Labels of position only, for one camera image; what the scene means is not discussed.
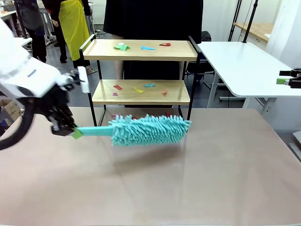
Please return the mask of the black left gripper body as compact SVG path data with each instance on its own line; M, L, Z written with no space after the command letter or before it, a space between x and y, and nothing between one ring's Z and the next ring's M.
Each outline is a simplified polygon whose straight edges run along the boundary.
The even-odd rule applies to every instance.
M37 113L44 115L55 128L66 128L67 118L73 117L68 102L67 91L50 89L43 97L37 98Z

